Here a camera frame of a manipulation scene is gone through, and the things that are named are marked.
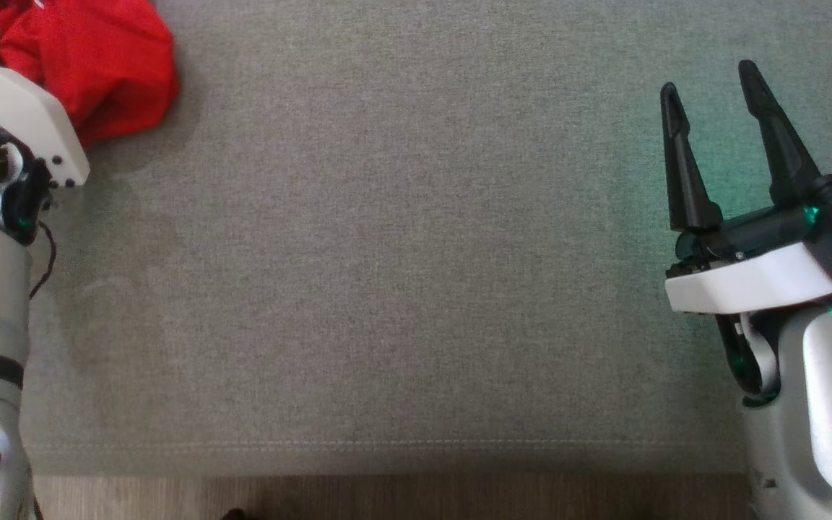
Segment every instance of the wooden surface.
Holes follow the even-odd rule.
[[[38,477],[45,520],[744,520],[740,476]]]

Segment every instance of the red cloth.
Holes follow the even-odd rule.
[[[178,95],[172,34],[148,0],[0,0],[0,65],[63,103],[89,145],[158,125]]]

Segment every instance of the gray fabric surface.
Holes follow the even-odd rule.
[[[742,467],[664,296],[658,92],[727,215],[767,202],[744,57],[832,172],[832,0],[156,4],[181,101],[47,217],[39,472]]]

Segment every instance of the wire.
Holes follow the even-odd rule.
[[[43,511],[40,510],[40,503],[37,501],[37,495],[34,495],[34,516],[37,520],[43,520]]]
[[[50,241],[50,260],[47,261],[46,272],[44,272],[43,276],[40,277],[40,281],[37,282],[37,285],[34,286],[34,289],[30,290],[29,299],[32,299],[34,295],[37,294],[37,291],[40,289],[40,287],[42,287],[43,284],[50,279],[50,275],[53,274],[53,263],[56,262],[56,241],[53,240],[53,233],[50,233],[50,228],[47,227],[47,224],[44,224],[43,222],[38,222],[37,225],[40,226],[40,228],[42,228],[44,234],[47,235],[47,240]]]

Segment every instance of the white plastic mount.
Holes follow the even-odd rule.
[[[47,161],[53,180],[83,184],[89,161],[59,100],[14,70],[0,68],[0,127]]]
[[[832,294],[832,279],[804,243],[667,280],[674,311],[734,315],[816,300]]]

